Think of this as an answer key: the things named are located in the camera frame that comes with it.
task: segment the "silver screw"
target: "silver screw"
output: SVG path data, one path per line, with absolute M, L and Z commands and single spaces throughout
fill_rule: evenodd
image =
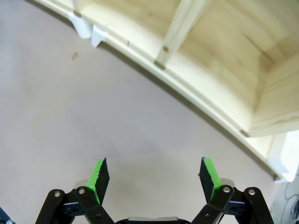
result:
M 248 191 L 248 193 L 249 193 L 250 195 L 254 195 L 256 192 L 255 192 L 253 189 L 250 189 L 250 190 Z
M 54 194 L 54 196 L 55 196 L 55 197 L 59 197 L 59 196 L 60 196 L 60 192 L 59 192 L 59 191 L 56 191 L 55 194 Z
M 230 189 L 229 189 L 229 187 L 224 187 L 223 191 L 224 191 L 225 193 L 228 193 L 228 192 L 230 192 Z
M 85 190 L 84 189 L 80 189 L 79 190 L 79 194 L 84 194 L 85 193 Z

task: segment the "green gripper pad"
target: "green gripper pad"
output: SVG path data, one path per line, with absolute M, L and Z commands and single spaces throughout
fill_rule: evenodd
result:
M 211 158 L 201 158 L 199 178 L 204 190 L 206 202 L 209 202 L 214 196 L 215 191 L 222 185 Z
M 103 204 L 109 180 L 110 177 L 106 159 L 98 160 L 93 169 L 93 173 L 86 184 L 86 187 L 88 187 L 88 189 L 94 193 L 99 204 Z

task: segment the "white plastic part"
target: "white plastic part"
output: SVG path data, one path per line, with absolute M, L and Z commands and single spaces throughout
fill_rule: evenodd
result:
M 93 26 L 92 45 L 96 48 L 102 41 L 105 42 L 107 32 Z
M 299 131 L 276 134 L 270 146 L 267 160 L 273 169 L 283 176 L 275 182 L 292 182 L 299 165 Z
M 92 36 L 93 26 L 86 20 L 75 15 L 73 12 L 68 13 L 68 18 L 74 25 L 76 32 L 82 39 L 87 39 Z

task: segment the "cable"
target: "cable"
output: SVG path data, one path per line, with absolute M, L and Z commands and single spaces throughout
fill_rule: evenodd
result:
M 291 208 L 291 211 L 294 209 L 294 207 L 295 207 L 295 205 L 296 205 L 297 201 L 299 200 L 299 194 L 293 194 L 293 195 L 292 195 L 292 196 L 290 196 L 289 198 L 287 198 L 287 197 L 286 197 L 286 190 L 287 190 L 287 188 L 288 188 L 289 184 L 290 184 L 290 182 L 288 182 L 288 183 L 287 183 L 287 185 L 286 185 L 286 187 L 285 187 L 285 195 L 284 195 L 284 196 L 285 196 L 286 203 L 285 203 L 284 210 L 283 210 L 283 212 L 282 212 L 282 214 L 281 214 L 281 218 L 280 218 L 280 224 L 282 224 L 282 219 L 283 219 L 283 217 L 284 217 L 285 209 L 286 209 L 286 206 L 288 205 L 288 202 L 289 202 L 289 200 L 290 200 L 291 198 L 293 198 L 294 196 L 296 196 L 296 197 L 297 197 L 297 199 L 296 199 L 295 203 L 293 204 L 293 206 L 292 206 L 292 208 Z

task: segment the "green tape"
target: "green tape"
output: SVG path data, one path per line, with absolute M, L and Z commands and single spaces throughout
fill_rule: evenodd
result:
M 95 168 L 93 169 L 93 173 L 90 176 L 89 181 L 86 184 L 86 187 L 88 187 L 88 189 L 90 189 L 94 193 L 95 198 L 99 204 L 100 204 L 100 200 L 99 200 L 96 188 L 95 188 L 95 183 L 97 182 L 97 179 L 99 177 L 99 172 L 100 172 L 101 166 L 103 164 L 103 161 L 104 160 L 97 161 L 97 164 L 95 165 Z
M 204 158 L 204 163 L 205 163 L 205 166 L 211 176 L 211 179 L 212 179 L 212 182 L 214 184 L 214 187 L 213 187 L 213 191 L 212 191 L 212 196 L 211 198 L 214 196 L 214 193 L 216 190 L 219 189 L 219 187 L 222 186 L 222 182 L 221 182 L 221 179 L 219 178 L 218 176 L 218 173 L 216 171 L 216 168 L 213 164 L 213 161 L 211 158 Z

